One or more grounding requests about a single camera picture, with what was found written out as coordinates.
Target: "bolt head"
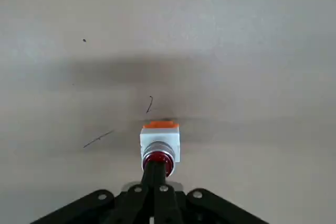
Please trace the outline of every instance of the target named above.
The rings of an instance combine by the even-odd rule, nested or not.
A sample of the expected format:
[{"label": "bolt head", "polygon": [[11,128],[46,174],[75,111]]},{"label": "bolt head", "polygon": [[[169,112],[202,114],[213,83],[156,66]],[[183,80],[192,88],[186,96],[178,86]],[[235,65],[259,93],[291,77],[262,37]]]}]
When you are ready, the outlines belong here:
[{"label": "bolt head", "polygon": [[168,187],[166,185],[160,186],[160,191],[168,191]]},{"label": "bolt head", "polygon": [[201,193],[200,191],[194,191],[194,192],[193,192],[193,196],[194,196],[194,198],[196,198],[196,199],[200,199],[200,198],[203,197],[203,195],[202,195],[202,193]]}]

